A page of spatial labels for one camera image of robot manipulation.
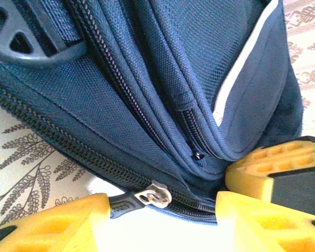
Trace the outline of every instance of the zipper track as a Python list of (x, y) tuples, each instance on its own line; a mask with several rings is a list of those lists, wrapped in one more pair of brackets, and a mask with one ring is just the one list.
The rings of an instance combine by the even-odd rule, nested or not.
[(208, 143), (205, 141), (205, 138), (203, 137), (201, 130), (197, 124), (194, 111), (192, 109), (184, 110), (180, 112), (182, 119), (182, 124), (187, 129), (187, 135), (188, 138), (190, 138), (192, 144), (194, 146), (199, 147), (203, 152), (214, 156), (218, 159), (221, 159), (217, 154), (210, 148)]
[[(0, 85), (0, 106), (22, 120), (35, 130), (44, 140), (67, 155), (74, 157), (90, 171), (103, 170), (116, 181), (123, 181), (129, 187), (142, 190), (151, 184), (144, 177), (80, 142), (66, 131), (54, 125), (50, 120), (34, 111), (30, 106), (17, 99)], [(215, 207), (189, 198), (182, 192), (169, 188), (172, 194), (171, 204), (165, 208), (172, 213), (201, 223), (216, 223)]]
[(129, 86), (126, 84), (123, 75), (121, 74), (115, 60), (113, 59), (110, 50), (102, 38), (101, 32), (96, 24), (96, 21), (86, 3), (86, 0), (67, 0), (70, 4), (68, 7), (73, 11), (74, 15), (79, 19), (79, 26), (83, 27), (83, 32), (88, 36), (89, 42), (97, 49), (97, 59), (106, 67), (103, 70), (107, 71), (108, 77), (111, 78), (111, 85), (117, 92), (128, 109), (138, 120), (141, 127), (151, 137), (151, 139), (166, 153), (170, 153), (166, 145), (163, 143), (159, 135), (156, 133), (152, 124), (149, 122), (141, 107), (136, 101)]

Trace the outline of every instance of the zipper teeth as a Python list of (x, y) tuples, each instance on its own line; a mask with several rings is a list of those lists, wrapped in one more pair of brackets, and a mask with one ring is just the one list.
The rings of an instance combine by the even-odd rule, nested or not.
[[(83, 159), (83, 161), (88, 161), (90, 164), (98, 167), (99, 169), (104, 170), (105, 172), (109, 173), (110, 176), (116, 180), (124, 181), (127, 184), (130, 184), (133, 187), (144, 189), (151, 184), (151, 180), (142, 175), (115, 163), (114, 161), (108, 159), (107, 157), (101, 155), (100, 153), (96, 152), (92, 148), (88, 147), (84, 143), (80, 142), (72, 135), (61, 129), (60, 127), (55, 126), (50, 120), (47, 120), (42, 115), (35, 112), (31, 109), (28, 105), (21, 102), (11, 93), (7, 92), (2, 86), (0, 85), (0, 91), (3, 95), (0, 95), (0, 105), (6, 108), (7, 111), (18, 117), (19, 119), (26, 121), (29, 126), (32, 128), (37, 129), (46, 137), (51, 138), (51, 141), (55, 140), (56, 143), (59, 143), (60, 146), (64, 147), (67, 151), (74, 153), (75, 155), (79, 156)], [(9, 101), (18, 103), (18, 106), (13, 106)], [(46, 123), (50, 126), (51, 129), (55, 130), (51, 132), (48, 128), (41, 125), (38, 121), (34, 120), (33, 118)], [(64, 139), (59, 135), (59, 133), (65, 136), (67, 139)], [(206, 220), (208, 218), (214, 218), (215, 207), (213, 205), (204, 204), (201, 202), (194, 201), (193, 199), (189, 198), (188, 196), (184, 195), (182, 192), (169, 188), (170, 193), (172, 194), (172, 198), (174, 201), (177, 201), (185, 206), (195, 209), (196, 211), (201, 211), (197, 213), (196, 211), (188, 211), (186, 209), (182, 209), (178, 206), (174, 206), (171, 203), (168, 206), (168, 209), (173, 211), (174, 213), (191, 217), (198, 218), (199, 221)]]
[[(75, 6), (75, 4), (79, 4), (78, 2), (75, 1), (71, 1), (71, 5)], [(80, 18), (81, 23), (87, 23), (90, 31), (92, 34), (89, 34), (88, 36), (91, 38), (93, 44), (98, 48), (99, 51), (102, 52), (102, 55), (104, 56), (104, 59), (107, 61), (107, 65), (111, 67), (111, 71), (110, 73), (113, 75), (113, 80), (116, 81), (118, 83), (118, 87), (116, 87), (116, 89), (118, 90), (118, 88), (120, 87), (121, 89), (121, 93), (120, 96), (125, 95), (127, 98), (127, 101), (129, 102), (129, 105), (131, 106), (132, 109), (134, 110), (136, 115), (140, 118), (141, 124), (143, 125), (144, 129), (146, 129), (149, 133), (149, 135), (153, 138), (154, 142), (157, 143), (165, 152), (169, 153), (166, 145), (163, 143), (163, 141), (161, 140), (161, 138), (158, 136), (158, 134), (155, 132), (155, 130), (153, 129), (152, 125), (150, 124), (150, 122), (148, 121), (148, 119), (146, 118), (146, 116), (144, 115), (144, 113), (142, 112), (139, 104), (137, 103), (135, 97), (133, 96), (129, 86), (126, 84), (116, 62), (114, 61), (110, 50), (108, 48), (108, 46), (106, 45), (104, 39), (101, 36), (101, 32), (98, 28), (98, 25), (91, 13), (91, 10), (89, 9), (89, 6), (87, 5), (85, 0), (80, 0), (80, 5), (82, 8), (81, 11), (85, 13), (87, 18)], [(75, 9), (75, 12), (78, 14), (78, 16), (80, 16), (80, 13), (77, 9)]]
[(210, 148), (210, 146), (205, 141), (200, 128), (197, 124), (194, 112), (192, 109), (188, 109), (185, 111), (182, 111), (182, 119), (185, 122), (186, 128), (189, 129), (189, 133), (191, 136), (191, 139), (195, 140), (195, 143), (206, 153), (220, 159), (219, 156), (216, 155), (216, 153)]

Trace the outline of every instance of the backpack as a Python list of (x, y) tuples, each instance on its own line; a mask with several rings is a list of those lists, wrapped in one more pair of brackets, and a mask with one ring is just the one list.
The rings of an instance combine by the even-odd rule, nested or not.
[(280, 0), (0, 0), (0, 106), (160, 212), (215, 224), (224, 170), (301, 134)]

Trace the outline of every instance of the yellow plastic piece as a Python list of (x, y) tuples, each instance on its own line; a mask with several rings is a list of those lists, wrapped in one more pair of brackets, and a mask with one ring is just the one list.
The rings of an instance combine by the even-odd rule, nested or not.
[(109, 216), (102, 193), (56, 206), (2, 226), (17, 229), (0, 241), (0, 252), (97, 252), (95, 238), (102, 239)]
[(233, 231), (233, 252), (315, 252), (314, 215), (218, 192), (216, 217)]
[(226, 170), (226, 187), (235, 193), (270, 202), (274, 179), (269, 174), (315, 167), (315, 143), (292, 141), (256, 149)]

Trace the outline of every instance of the zipper pull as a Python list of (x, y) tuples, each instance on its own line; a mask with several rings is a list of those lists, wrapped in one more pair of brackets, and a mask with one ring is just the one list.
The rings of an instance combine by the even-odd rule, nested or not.
[(109, 201), (111, 207), (110, 218), (115, 219), (131, 211), (142, 209), (147, 205), (165, 208), (172, 201), (172, 195), (166, 185), (153, 180), (152, 184), (141, 192), (130, 192), (109, 197)]

